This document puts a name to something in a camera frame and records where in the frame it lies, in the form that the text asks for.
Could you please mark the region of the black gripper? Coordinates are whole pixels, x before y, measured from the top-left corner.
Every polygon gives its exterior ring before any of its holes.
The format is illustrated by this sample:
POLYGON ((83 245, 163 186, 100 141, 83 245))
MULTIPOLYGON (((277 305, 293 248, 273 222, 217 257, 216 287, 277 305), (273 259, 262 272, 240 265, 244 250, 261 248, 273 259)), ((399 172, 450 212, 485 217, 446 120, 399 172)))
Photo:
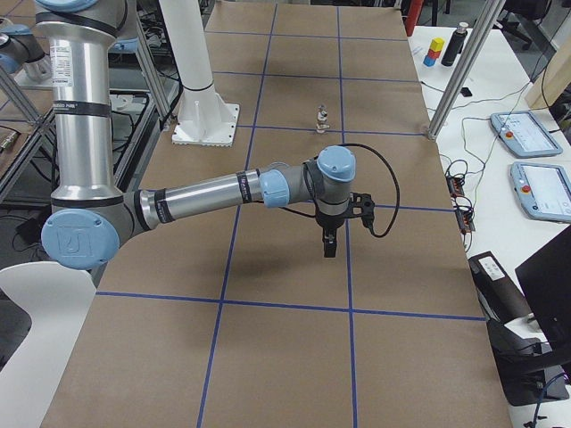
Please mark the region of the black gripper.
POLYGON ((341 227, 346 219, 344 214, 327 215, 322 211, 316 212, 316 221, 322 228, 322 243, 325 258, 336 256, 336 230, 341 227))

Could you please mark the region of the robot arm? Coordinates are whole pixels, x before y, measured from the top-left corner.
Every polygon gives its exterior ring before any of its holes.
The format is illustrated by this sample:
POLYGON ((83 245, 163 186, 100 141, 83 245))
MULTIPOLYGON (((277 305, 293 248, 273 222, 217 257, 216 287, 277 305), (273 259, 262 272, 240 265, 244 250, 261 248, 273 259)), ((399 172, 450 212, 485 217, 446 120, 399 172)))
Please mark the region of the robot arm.
POLYGON ((144 190, 148 159, 135 163, 125 185, 114 176, 108 54, 133 37, 132 1, 39 1, 36 21, 50 43, 59 185, 41 243, 67 268, 90 270, 110 261, 128 240, 180 218, 260 202, 269 208, 312 201, 324 254, 335 256, 336 232, 352 216, 353 153, 328 146, 299 166, 281 162, 197 184, 144 190))
POLYGON ((24 70, 29 79, 43 82, 52 77, 51 61, 29 27, 1 21, 1 68, 13 75, 24 70))

